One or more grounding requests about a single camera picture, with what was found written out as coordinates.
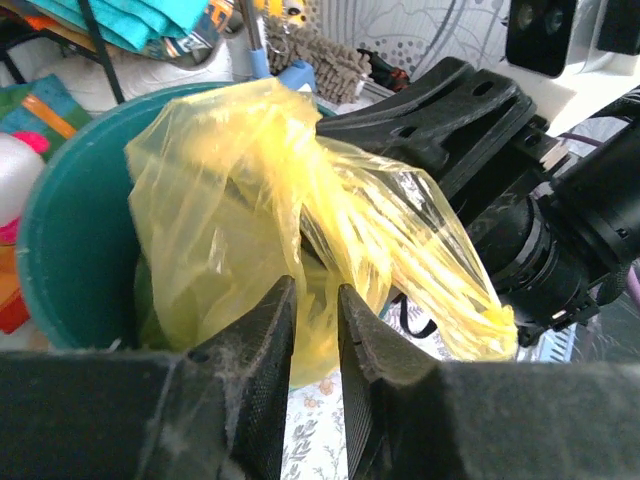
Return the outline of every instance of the colorful fabric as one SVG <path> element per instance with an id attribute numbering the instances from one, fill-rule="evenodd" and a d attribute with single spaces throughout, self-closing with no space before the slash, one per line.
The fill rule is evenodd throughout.
<path id="1" fill-rule="evenodd" d="M 35 132 L 50 148 L 42 153 L 48 161 L 53 153 L 91 117 L 65 90 L 55 75 L 26 85 L 0 89 L 0 132 Z"/>
<path id="2" fill-rule="evenodd" d="M 87 30 L 78 0 L 29 2 Z M 189 35 L 207 4 L 208 0 L 91 0 L 102 37 L 133 52 L 140 52 L 150 40 Z"/>
<path id="3" fill-rule="evenodd" d="M 193 32 L 182 38 L 150 40 L 140 52 L 146 57 L 170 60 L 200 49 L 214 49 L 233 14 L 234 0 L 209 0 Z"/>

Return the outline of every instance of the blue handle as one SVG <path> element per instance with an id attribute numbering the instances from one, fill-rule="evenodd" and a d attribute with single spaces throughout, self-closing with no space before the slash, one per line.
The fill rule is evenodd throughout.
<path id="1" fill-rule="evenodd" d="M 299 90 L 305 84 L 311 87 L 311 91 L 316 91 L 316 78 L 311 64 L 302 60 L 296 60 L 293 65 L 287 67 L 284 72 L 278 75 L 278 80 L 291 90 Z"/>
<path id="2" fill-rule="evenodd" d="M 267 52 L 264 48 L 260 50 L 251 50 L 251 69 L 253 70 L 253 78 L 268 78 L 271 76 L 269 72 L 269 63 L 267 61 Z"/>

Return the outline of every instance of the white device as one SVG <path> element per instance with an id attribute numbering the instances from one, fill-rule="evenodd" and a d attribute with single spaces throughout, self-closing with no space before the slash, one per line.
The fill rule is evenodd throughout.
<path id="1" fill-rule="evenodd" d="M 512 0 L 507 61 L 493 70 L 533 99 L 551 136 L 640 85 L 639 56 L 596 48 L 608 1 L 616 0 Z"/>
<path id="2" fill-rule="evenodd" d="M 0 133 L 0 245 L 12 245 L 29 192 L 44 169 L 42 157 L 22 140 Z"/>

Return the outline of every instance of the folded cloth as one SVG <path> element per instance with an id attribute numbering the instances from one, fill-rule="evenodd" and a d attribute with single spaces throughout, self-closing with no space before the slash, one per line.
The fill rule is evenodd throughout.
<path id="1" fill-rule="evenodd" d="M 78 0 L 29 0 L 33 5 L 87 30 Z M 149 40 L 185 37 L 202 17 L 208 0 L 90 0 L 102 37 L 141 51 Z"/>
<path id="2" fill-rule="evenodd" d="M 0 132 L 35 132 L 49 141 L 47 161 L 77 130 L 91 121 L 55 75 L 0 89 Z"/>
<path id="3" fill-rule="evenodd" d="M 62 19 L 83 31 L 88 31 L 87 24 L 82 16 L 79 4 L 75 9 L 69 8 L 72 1 L 61 3 L 57 0 L 30 0 L 30 2 L 41 9 L 41 11 L 51 14 L 53 18 Z M 134 15 L 120 12 L 109 6 L 98 6 L 95 1 L 91 2 L 94 15 L 98 22 L 98 28 L 102 38 L 117 47 L 137 52 L 141 50 L 151 38 L 159 38 L 160 34 L 153 31 L 147 24 Z"/>
<path id="4" fill-rule="evenodd" d="M 244 59 L 246 63 L 249 62 L 248 55 Z M 230 82 L 233 80 L 232 69 L 235 68 L 224 41 L 219 42 L 207 59 L 195 67 L 185 68 L 128 52 L 122 52 L 111 60 L 125 100 L 188 83 Z M 91 115 L 99 115 L 116 106 L 101 65 L 76 55 L 46 67 L 37 76 L 45 77 L 52 73 Z"/>
<path id="5" fill-rule="evenodd" d="M 186 37 L 150 40 L 140 54 L 157 60 L 171 60 L 196 50 L 215 49 L 233 15 L 233 0 L 208 1 L 193 32 Z"/>

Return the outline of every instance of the orange fabric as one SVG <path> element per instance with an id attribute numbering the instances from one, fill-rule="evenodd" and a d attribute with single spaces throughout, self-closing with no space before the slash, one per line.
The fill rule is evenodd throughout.
<path id="1" fill-rule="evenodd" d="M 11 333 L 29 319 L 20 295 L 14 247 L 0 247 L 0 330 Z"/>
<path id="2" fill-rule="evenodd" d="M 69 139 L 76 133 L 75 128 L 69 125 L 63 118 L 59 117 L 56 112 L 51 110 L 51 108 L 39 98 L 29 94 L 22 101 L 22 106 L 64 138 Z"/>
<path id="3" fill-rule="evenodd" d="M 53 25 L 57 25 L 58 23 L 53 18 L 49 18 L 45 16 L 42 16 L 42 17 L 24 16 L 22 18 L 25 22 L 29 24 L 31 28 L 38 31 L 44 30 L 45 28 L 49 28 Z"/>
<path id="4" fill-rule="evenodd" d="M 233 15 L 233 4 L 226 0 L 209 0 L 209 5 L 205 9 L 205 13 L 211 12 L 211 22 L 216 29 L 221 32 L 226 27 L 231 15 Z"/>

